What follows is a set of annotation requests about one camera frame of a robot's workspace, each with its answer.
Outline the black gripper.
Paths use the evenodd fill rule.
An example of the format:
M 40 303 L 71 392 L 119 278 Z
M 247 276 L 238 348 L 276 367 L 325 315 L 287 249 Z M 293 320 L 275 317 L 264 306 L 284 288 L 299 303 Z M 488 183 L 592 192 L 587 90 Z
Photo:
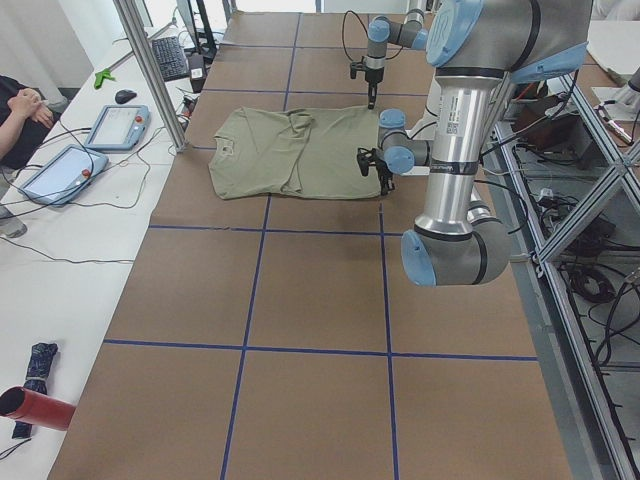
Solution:
M 371 168 L 376 170 L 381 187 L 380 193 L 382 196 L 387 196 L 390 192 L 395 190 L 395 183 L 393 181 L 393 177 L 390 177 L 390 170 L 388 169 L 386 162 L 378 155 L 378 150 L 376 148 L 366 149 L 359 147 L 357 149 L 356 162 L 363 177 L 367 177 L 369 175 Z
M 365 81 L 368 82 L 368 109 L 374 109 L 377 100 L 377 84 L 384 77 L 385 58 L 384 57 L 362 57 L 359 61 L 350 63 L 350 78 L 355 79 L 358 72 L 365 74 Z

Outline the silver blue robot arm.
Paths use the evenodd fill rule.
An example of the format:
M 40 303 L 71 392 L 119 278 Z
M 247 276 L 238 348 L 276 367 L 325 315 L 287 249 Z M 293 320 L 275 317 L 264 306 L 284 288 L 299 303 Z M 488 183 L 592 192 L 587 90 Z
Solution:
M 366 28 L 367 51 L 360 60 L 350 56 L 349 74 L 355 79 L 359 72 L 364 73 L 367 83 L 367 108 L 373 110 L 376 105 L 378 86 L 383 81 L 388 45 L 396 45 L 411 50 L 426 48 L 428 31 L 424 28 L 425 14 L 433 8 L 432 1 L 409 1 L 402 23 L 388 16 L 376 16 Z
M 427 162 L 425 206 L 401 239 L 407 277 L 422 286 L 476 285 L 505 269 L 510 241 L 474 186 L 481 149 L 494 125 L 491 96 L 514 85 L 578 70 L 592 12 L 588 1 L 445 1 L 431 23 L 426 3 L 411 1 L 403 22 L 385 16 L 369 25 L 368 47 L 352 64 L 375 98 L 387 48 L 422 50 L 440 88 L 432 141 L 410 138 L 400 111 L 379 119 L 374 163 L 401 174 Z

